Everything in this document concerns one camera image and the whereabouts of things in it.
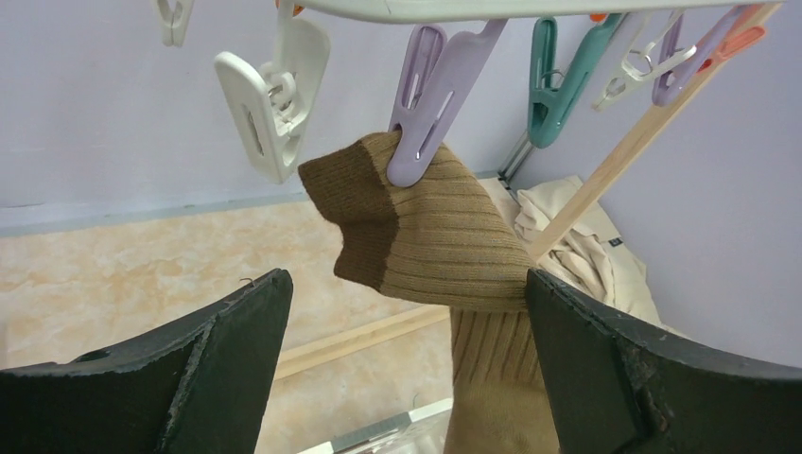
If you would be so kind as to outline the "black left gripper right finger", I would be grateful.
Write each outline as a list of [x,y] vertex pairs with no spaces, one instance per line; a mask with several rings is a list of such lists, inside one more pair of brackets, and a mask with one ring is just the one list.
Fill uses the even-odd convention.
[[801,371],[685,339],[531,270],[526,303],[565,453],[797,453]]

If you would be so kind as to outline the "tan brown sock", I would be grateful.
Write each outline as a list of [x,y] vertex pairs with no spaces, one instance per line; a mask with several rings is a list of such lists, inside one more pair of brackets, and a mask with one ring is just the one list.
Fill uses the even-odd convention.
[[374,132],[301,164],[305,191],[337,225],[334,273],[450,312],[448,453],[559,449],[525,301],[532,260],[475,175],[439,147],[410,187],[389,182],[399,132]]

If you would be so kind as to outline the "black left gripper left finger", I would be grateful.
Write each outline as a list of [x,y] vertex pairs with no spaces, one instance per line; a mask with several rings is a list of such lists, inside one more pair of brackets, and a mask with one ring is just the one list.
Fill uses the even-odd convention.
[[2,451],[254,452],[292,295],[276,269],[71,362],[3,370]]

